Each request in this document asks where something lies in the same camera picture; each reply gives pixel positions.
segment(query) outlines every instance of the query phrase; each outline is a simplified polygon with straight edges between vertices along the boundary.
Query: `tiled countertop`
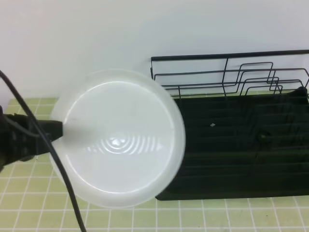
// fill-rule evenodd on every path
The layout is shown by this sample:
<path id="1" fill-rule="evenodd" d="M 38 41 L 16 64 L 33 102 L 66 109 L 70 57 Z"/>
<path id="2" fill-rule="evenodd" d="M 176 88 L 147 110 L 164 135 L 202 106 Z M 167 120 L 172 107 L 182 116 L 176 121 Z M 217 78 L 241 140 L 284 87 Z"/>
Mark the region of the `tiled countertop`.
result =
<path id="1" fill-rule="evenodd" d="M 27 99 L 48 119 L 56 99 Z M 22 114 L 15 100 L 6 113 Z M 88 231 L 309 232 L 309 196 L 160 202 L 110 210 L 78 200 Z M 48 155 L 17 162 L 0 173 L 0 232 L 79 231 L 66 188 Z"/>

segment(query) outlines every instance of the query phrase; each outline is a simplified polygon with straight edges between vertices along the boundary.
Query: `white wall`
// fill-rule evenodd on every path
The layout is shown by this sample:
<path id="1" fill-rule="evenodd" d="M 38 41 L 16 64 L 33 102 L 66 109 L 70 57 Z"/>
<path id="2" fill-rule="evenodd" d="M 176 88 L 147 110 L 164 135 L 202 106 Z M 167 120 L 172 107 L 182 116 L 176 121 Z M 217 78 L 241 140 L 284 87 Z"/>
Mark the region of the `white wall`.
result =
<path id="1" fill-rule="evenodd" d="M 150 57 L 309 49 L 308 0 L 0 0 L 0 69 L 26 97 Z M 0 98 L 8 97 L 4 84 Z"/>

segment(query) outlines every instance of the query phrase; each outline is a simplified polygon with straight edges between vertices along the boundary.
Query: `black tray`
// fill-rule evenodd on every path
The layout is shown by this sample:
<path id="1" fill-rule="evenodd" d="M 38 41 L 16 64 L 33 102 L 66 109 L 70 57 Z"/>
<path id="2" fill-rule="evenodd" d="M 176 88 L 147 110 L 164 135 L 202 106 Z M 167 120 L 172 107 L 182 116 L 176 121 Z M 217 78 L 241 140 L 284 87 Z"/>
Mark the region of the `black tray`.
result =
<path id="1" fill-rule="evenodd" d="M 241 88 L 247 81 L 263 82 L 260 86 L 273 92 L 247 95 Z M 182 87 L 196 86 L 165 86 L 179 90 L 175 101 L 186 148 L 176 177 L 158 200 L 309 195 L 307 83 L 299 81 L 299 88 L 284 93 L 287 80 L 247 81 L 222 82 L 222 97 L 184 98 Z M 228 85 L 238 85 L 239 96 L 229 96 Z"/>

